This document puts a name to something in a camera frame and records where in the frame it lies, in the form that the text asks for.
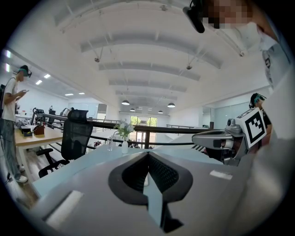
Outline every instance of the wooden floor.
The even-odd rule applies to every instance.
[[[25,154],[27,158],[27,163],[29,165],[29,169],[32,173],[33,180],[39,179],[38,172],[42,168],[49,165],[46,157],[44,155],[37,156],[35,151],[38,149],[29,149]],[[3,154],[2,147],[0,145],[0,170],[1,170],[1,180],[3,182],[7,181],[7,164]],[[38,200],[37,195],[34,193],[32,187],[29,182],[26,183],[18,183],[16,182],[12,176],[10,180],[5,184],[7,191],[10,193],[11,198],[14,201],[18,201],[28,209],[30,209]]]

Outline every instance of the wooden desk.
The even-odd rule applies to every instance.
[[[35,128],[35,125],[27,125],[27,127],[33,130]],[[30,183],[33,183],[32,175],[30,173],[30,170],[24,155],[24,150],[28,148],[35,148],[40,146],[44,146],[44,148],[46,148],[47,144],[61,142],[63,139],[63,133],[61,133],[59,130],[53,130],[46,126],[44,129],[44,135],[33,134],[32,137],[24,137],[20,129],[15,129],[14,135],[15,135],[15,144],[17,146],[19,156],[20,156],[20,159],[18,160],[18,162],[24,165],[28,179]]]

